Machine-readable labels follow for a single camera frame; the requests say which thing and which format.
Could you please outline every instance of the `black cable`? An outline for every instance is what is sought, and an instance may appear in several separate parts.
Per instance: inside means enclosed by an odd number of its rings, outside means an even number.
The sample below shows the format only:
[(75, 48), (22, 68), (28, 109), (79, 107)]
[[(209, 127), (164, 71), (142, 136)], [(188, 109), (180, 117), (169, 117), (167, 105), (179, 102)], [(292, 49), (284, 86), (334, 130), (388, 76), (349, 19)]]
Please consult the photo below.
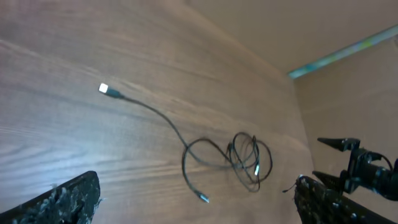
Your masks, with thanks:
[[(211, 166), (211, 167), (217, 167), (217, 168), (232, 168), (236, 174), (236, 177), (238, 178), (238, 180), (240, 181), (240, 183), (242, 183), (244, 185), (244, 187), (250, 191), (250, 192), (258, 192), (260, 189), (260, 183), (262, 181), (264, 181), (269, 174), (271, 173), (272, 170), (272, 157), (271, 157), (271, 151), (269, 150), (268, 146), (260, 141), (257, 140), (255, 136), (250, 136), (248, 133), (244, 133), (244, 132), (240, 132), (238, 134), (236, 134), (232, 140), (231, 143), (228, 144), (227, 150), (226, 152), (223, 152), (221, 150), (221, 148), (219, 147), (219, 145), (217, 145), (215, 142), (213, 142), (211, 139), (208, 138), (200, 138), (197, 140), (194, 140), (191, 143), (187, 143), (184, 138), (182, 137), (182, 135), (180, 134), (180, 131), (178, 130), (178, 128), (173, 124), (173, 122), (166, 116), (164, 115), (162, 112), (160, 112), (159, 110), (139, 101), (139, 100), (135, 100), (135, 99), (131, 99), (128, 98), (124, 95), (122, 95), (119, 91), (114, 90), (114, 89), (110, 89), (106, 84), (102, 83), (99, 86), (99, 91), (104, 93), (107, 96), (116, 98), (116, 99), (120, 99), (120, 100), (124, 100), (130, 103), (134, 103), (140, 106), (143, 106), (145, 108), (147, 108), (148, 110), (153, 111), (154, 113), (156, 113), (157, 115), (159, 115), (160, 117), (162, 117), (163, 119), (166, 120), (166, 122), (168, 122), (168, 124), (171, 126), (171, 128), (175, 131), (175, 133), (177, 134), (178, 138), (180, 139), (181, 143), (184, 146), (184, 151), (182, 153), (182, 175), (184, 176), (184, 179), (188, 185), (188, 187), (193, 191), (193, 193), (195, 193), (200, 199), (202, 199), (204, 202), (209, 202), (208, 197), (201, 193), (199, 190), (197, 190), (189, 181), (187, 173), (185, 171), (185, 163), (187, 160), (187, 154), (189, 153), (194, 160), (196, 160), (197, 162), (206, 165), (206, 166)], [(236, 139), (240, 136), (245, 137), (246, 139), (249, 139), (251, 141), (251, 145), (252, 145), (252, 151), (250, 152), (250, 154), (248, 156), (246, 156), (244, 159), (241, 159), (237, 150), (236, 150)], [(229, 163), (229, 165), (219, 165), (219, 164), (212, 164), (210, 162), (204, 161), (202, 159), (200, 159), (198, 156), (196, 156), (191, 148), (193, 145), (195, 145), (198, 142), (207, 142), (209, 145), (213, 146), (225, 159), (226, 161)], [(267, 171), (267, 173), (260, 178), (260, 150), (259, 150), (259, 145), (262, 145), (265, 147), (266, 151), (268, 152), (269, 155), (269, 170)], [(236, 158), (237, 162), (234, 162), (232, 159), (232, 155), (234, 155), (234, 157)], [(247, 161), (250, 160), (250, 158), (252, 158), (252, 156), (254, 156), (255, 160), (253, 163), (246, 165)], [(252, 175), (249, 173), (248, 169), (252, 168), (255, 166), (255, 171), (254, 171), (254, 175), (256, 176), (255, 179), (252, 178)], [(250, 180), (249, 182), (245, 182), (242, 177), (238, 174), (239, 170), (243, 170), (244, 173), (246, 174), (246, 176), (248, 177), (248, 179)]]

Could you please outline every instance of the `black pointed object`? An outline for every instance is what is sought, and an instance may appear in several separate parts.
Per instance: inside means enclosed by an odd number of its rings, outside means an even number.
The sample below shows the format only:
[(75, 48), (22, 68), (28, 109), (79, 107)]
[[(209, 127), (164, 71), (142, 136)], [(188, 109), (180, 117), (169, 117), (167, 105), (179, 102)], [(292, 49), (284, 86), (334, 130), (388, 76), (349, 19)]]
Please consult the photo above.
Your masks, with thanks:
[(312, 172), (328, 189), (341, 192), (340, 178), (319, 171)]
[(328, 139), (328, 138), (318, 138), (318, 141), (327, 144), (330, 147), (338, 149), (341, 152), (345, 150), (358, 149), (361, 140), (356, 138), (342, 138), (342, 139)]

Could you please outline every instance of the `scuffed black gripper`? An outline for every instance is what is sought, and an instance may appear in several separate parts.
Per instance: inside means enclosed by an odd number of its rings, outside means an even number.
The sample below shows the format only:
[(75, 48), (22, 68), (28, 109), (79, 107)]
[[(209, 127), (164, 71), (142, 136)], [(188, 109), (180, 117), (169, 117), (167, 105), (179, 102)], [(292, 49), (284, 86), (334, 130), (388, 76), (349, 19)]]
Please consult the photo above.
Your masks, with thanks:
[(0, 214), (0, 223), (91, 223), (99, 199), (97, 173), (88, 171)]

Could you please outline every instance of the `teal strip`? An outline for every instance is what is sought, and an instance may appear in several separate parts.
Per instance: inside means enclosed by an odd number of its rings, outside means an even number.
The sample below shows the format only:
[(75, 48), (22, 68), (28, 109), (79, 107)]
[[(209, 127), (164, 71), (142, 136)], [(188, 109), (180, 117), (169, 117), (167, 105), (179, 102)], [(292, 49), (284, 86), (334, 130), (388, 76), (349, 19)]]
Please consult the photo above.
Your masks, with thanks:
[(346, 48), (338, 50), (337, 52), (327, 55), (326, 57), (323, 57), (315, 62), (306, 64), (301, 68), (293, 70), (289, 72), (289, 77), (293, 79), (301, 77), (302, 75), (305, 75), (308, 72), (312, 72), (316, 69), (322, 68), (325, 65), (328, 65), (332, 62), (345, 58), (353, 53), (359, 52), (360, 50), (376, 45), (382, 42), (383, 40), (391, 38), (395, 35), (398, 35), (398, 26), (391, 27), (390, 29), (384, 30), (378, 34), (374, 34), (362, 41), (359, 41), (353, 45), (350, 45)]

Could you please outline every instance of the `brown surface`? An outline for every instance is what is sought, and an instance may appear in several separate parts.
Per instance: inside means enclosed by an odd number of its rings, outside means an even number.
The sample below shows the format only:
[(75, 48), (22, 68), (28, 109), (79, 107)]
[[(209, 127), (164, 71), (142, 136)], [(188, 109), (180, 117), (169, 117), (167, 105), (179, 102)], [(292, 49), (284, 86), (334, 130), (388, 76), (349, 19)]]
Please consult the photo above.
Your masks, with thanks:
[(398, 24), (396, 0), (189, 2), (285, 73)]
[[(317, 137), (360, 138), (363, 147), (392, 163), (398, 158), (397, 62), (398, 48), (387, 40), (295, 81), (316, 170), (339, 175), (349, 160), (348, 152), (333, 150)], [(398, 222), (397, 202), (362, 188), (351, 198)]]
[[(269, 179), (250, 194), (189, 159), (211, 203), (199, 201), (172, 130), (101, 82), (164, 111), (188, 141), (255, 134), (272, 150)], [(107, 200), (94, 223), (298, 221), (281, 190), (312, 163), (291, 80), (178, 2), (1, 1), (0, 105), (0, 211), (95, 170)]]

